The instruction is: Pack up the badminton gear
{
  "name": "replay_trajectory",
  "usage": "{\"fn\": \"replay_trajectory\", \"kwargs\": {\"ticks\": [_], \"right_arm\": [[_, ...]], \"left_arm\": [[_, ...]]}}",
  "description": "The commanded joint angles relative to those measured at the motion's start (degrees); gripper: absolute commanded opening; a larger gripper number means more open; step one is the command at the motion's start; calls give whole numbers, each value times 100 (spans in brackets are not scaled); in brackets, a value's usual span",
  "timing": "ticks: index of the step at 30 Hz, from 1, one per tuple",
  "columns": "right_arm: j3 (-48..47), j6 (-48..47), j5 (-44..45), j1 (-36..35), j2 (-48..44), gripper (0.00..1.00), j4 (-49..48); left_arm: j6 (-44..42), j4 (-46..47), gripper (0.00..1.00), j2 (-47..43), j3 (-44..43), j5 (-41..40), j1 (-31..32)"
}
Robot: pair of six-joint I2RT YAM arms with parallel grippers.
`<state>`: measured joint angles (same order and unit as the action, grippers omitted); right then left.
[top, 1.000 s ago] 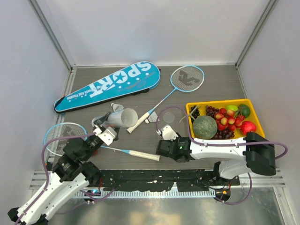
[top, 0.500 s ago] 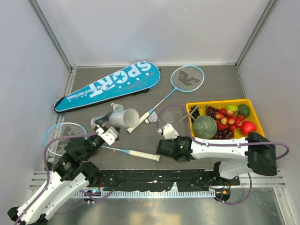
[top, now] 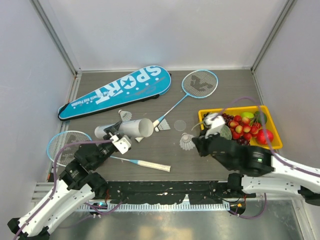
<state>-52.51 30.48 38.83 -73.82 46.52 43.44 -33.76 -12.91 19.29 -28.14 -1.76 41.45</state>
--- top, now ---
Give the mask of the clear round tube lid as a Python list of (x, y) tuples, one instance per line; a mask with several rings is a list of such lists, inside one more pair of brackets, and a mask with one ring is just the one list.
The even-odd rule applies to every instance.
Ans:
[(177, 130), (177, 131), (179, 131), (179, 132), (182, 132), (182, 131), (184, 131), (185, 129), (186, 129), (186, 127), (187, 127), (187, 124), (186, 124), (186, 122), (185, 121), (183, 121), (183, 120), (176, 120), (175, 122), (174, 122), (174, 129), (175, 130)]

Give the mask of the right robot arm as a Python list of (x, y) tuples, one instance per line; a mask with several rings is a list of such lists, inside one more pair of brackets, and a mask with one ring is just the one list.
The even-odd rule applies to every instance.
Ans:
[(227, 193), (275, 193), (302, 196), (307, 204), (320, 204), (320, 170), (289, 160), (259, 146), (239, 145), (220, 135), (193, 137), (201, 157), (211, 156), (225, 169), (238, 172), (229, 177)]

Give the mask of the white shuttlecock tube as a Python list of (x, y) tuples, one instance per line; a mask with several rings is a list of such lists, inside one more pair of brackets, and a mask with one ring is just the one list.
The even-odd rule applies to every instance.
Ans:
[(130, 121), (118, 121), (117, 123), (100, 125), (94, 130), (94, 135), (98, 139), (103, 139), (107, 130), (115, 128), (118, 132), (135, 138), (148, 138), (154, 132), (153, 122), (148, 118), (142, 118)]

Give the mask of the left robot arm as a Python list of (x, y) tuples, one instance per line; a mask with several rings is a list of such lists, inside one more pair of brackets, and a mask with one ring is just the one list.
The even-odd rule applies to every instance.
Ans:
[(32, 210), (8, 222), (14, 239), (48, 240), (78, 207), (93, 198), (102, 199), (108, 187), (96, 169), (113, 153), (127, 153), (131, 138), (147, 138), (153, 132), (153, 123), (143, 118), (98, 126), (97, 140), (77, 130), (56, 134), (47, 145), (47, 155), (54, 167), (64, 166), (64, 171), (53, 174), (53, 187)]

